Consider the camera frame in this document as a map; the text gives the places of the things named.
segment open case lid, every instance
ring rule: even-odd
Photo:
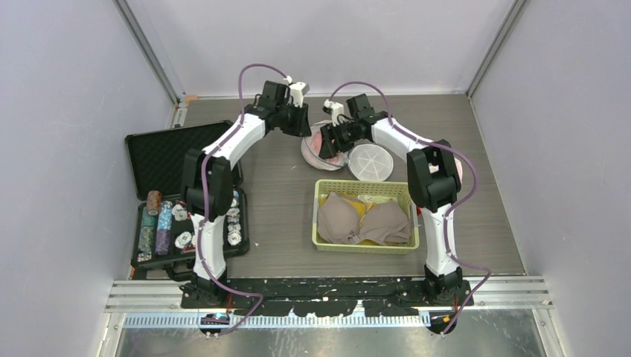
[[[184,155],[190,149],[201,150],[216,141],[232,123],[228,120],[201,126],[128,135],[125,138],[132,163],[136,196],[147,199],[151,190],[163,196],[179,194],[182,185]],[[240,165],[232,170],[234,186],[243,183]]]

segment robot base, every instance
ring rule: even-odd
[[[219,282],[226,284],[228,272],[223,272],[219,278]],[[193,273],[190,283],[186,283],[179,287],[182,290],[182,303],[180,306],[183,309],[208,309],[212,307],[220,306],[226,297],[226,291],[215,285],[210,280],[198,277]]]
[[[471,285],[462,279],[462,268],[460,267],[447,275],[436,276],[425,266],[425,280],[422,283],[422,290],[430,304],[443,306],[451,304],[454,306],[454,310],[450,312],[430,312],[432,325],[428,329],[433,333],[440,334],[455,317],[455,310],[471,292]],[[473,299],[469,300],[469,304],[473,304]],[[456,322],[445,333],[453,331],[455,325]]]

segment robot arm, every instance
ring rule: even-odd
[[[328,100],[324,111],[337,117],[331,109],[340,106],[340,103]],[[333,124],[321,128],[323,143],[319,156],[333,157],[339,151],[352,149],[356,141],[368,139],[403,159],[407,165],[410,196],[421,208],[426,232],[428,251],[423,289],[430,300],[438,299],[442,292],[459,289],[462,286],[462,270],[451,258],[455,256],[453,215],[447,220],[450,255],[447,254],[443,230],[443,217],[456,202],[456,195],[461,189],[453,154],[421,144],[419,141],[432,141],[403,128],[393,118],[391,122],[387,113],[375,112],[365,94],[347,100],[347,106],[353,120],[337,124],[333,120]],[[445,140],[437,143],[450,147]],[[429,165],[438,167],[438,170],[432,172]]]
[[[213,278],[225,278],[223,256],[224,219],[233,199],[231,171],[254,143],[276,128],[292,136],[311,136],[304,95],[306,83],[288,84],[265,82],[263,92],[253,104],[247,105],[243,120],[237,120],[219,139],[202,150],[192,149],[185,156],[182,177],[182,199],[191,212],[195,234],[202,232],[203,245],[196,249],[192,285],[196,292],[206,291],[209,301],[221,300],[222,292],[211,282],[202,261],[205,260]],[[210,214],[205,222],[205,194],[201,182],[202,162],[206,164],[207,192]]]

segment pink object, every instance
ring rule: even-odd
[[[455,169],[458,171],[458,177],[460,177],[460,183],[462,183],[462,163],[457,158],[455,160]],[[438,166],[429,165],[429,172],[435,173],[438,171]]]
[[[346,166],[348,157],[346,152],[340,152],[334,158],[323,159],[318,157],[322,148],[322,134],[320,127],[329,124],[330,120],[324,120],[311,126],[311,136],[304,138],[301,143],[301,151],[304,160],[311,166],[320,170],[334,171]]]

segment white lid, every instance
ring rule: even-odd
[[[392,174],[392,155],[374,144],[358,145],[348,156],[348,169],[360,181],[385,181]]]

